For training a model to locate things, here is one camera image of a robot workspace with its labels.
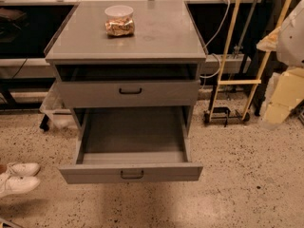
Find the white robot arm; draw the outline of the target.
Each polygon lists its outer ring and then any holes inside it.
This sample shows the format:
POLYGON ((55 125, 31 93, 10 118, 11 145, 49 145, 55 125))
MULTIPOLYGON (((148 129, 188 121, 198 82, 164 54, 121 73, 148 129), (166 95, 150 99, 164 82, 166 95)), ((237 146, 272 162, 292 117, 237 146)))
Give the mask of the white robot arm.
POLYGON ((276 53, 288 68, 279 77, 267 103, 262 122, 267 127, 282 124, 304 101, 304 0, 301 0, 279 28, 260 40, 256 48, 276 53))

